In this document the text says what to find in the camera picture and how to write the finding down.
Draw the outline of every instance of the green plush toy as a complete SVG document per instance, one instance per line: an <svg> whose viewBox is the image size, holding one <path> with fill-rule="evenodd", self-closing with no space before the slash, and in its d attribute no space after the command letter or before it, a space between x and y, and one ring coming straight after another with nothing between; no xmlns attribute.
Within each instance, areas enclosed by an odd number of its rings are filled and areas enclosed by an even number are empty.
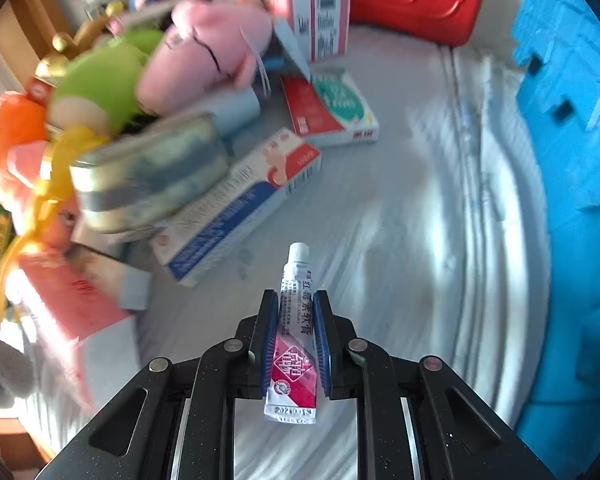
<svg viewBox="0 0 600 480"><path fill-rule="evenodd" d="M97 134L120 133L143 113L136 82L162 35L156 28L139 28L75 58L51 96L47 122L60 130L86 126Z"/></svg>

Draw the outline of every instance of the pink box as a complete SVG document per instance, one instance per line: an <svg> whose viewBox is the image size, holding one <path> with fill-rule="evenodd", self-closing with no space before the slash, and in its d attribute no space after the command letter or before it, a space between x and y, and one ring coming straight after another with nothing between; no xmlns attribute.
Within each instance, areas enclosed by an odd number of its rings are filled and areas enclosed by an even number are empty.
<svg viewBox="0 0 600 480"><path fill-rule="evenodd" d="M308 61L344 54L349 40L351 0L269 0L269 9L286 18Z"/></svg>
<svg viewBox="0 0 600 480"><path fill-rule="evenodd" d="M55 250L21 254L19 264L10 287L61 363L77 400L97 412L140 369L134 318Z"/></svg>

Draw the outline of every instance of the white tube cap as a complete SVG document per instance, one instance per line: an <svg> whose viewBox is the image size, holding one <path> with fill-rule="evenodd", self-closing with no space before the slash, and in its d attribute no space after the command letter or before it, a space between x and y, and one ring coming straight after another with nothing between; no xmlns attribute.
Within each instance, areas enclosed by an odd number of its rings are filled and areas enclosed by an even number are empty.
<svg viewBox="0 0 600 480"><path fill-rule="evenodd" d="M288 263L292 264L295 262L309 263L309 246L307 244L296 242L289 246Z"/></svg>

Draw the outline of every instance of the toy pile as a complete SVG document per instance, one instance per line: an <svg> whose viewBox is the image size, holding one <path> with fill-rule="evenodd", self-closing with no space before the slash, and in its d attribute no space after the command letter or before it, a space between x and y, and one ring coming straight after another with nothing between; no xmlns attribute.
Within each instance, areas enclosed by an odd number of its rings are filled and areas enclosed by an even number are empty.
<svg viewBox="0 0 600 480"><path fill-rule="evenodd" d="M350 76L308 66L345 53L352 2L99 0L25 94L0 97L0 207L16 233L8 244L0 224L0 323L9 289L90 410L139 368L126 311L146 307L150 277L115 259L119 242L151 237L194 286L315 177L319 148L378 138ZM226 143L270 78L295 133L233 160Z"/></svg>

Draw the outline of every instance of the white tube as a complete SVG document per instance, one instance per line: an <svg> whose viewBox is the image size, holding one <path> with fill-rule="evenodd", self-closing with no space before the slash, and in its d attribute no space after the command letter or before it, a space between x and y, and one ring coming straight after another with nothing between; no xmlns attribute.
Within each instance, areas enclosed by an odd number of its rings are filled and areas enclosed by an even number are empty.
<svg viewBox="0 0 600 480"><path fill-rule="evenodd" d="M309 247L289 247L280 287L280 322L265 418L287 424L315 424L318 383L312 311L312 274Z"/></svg>

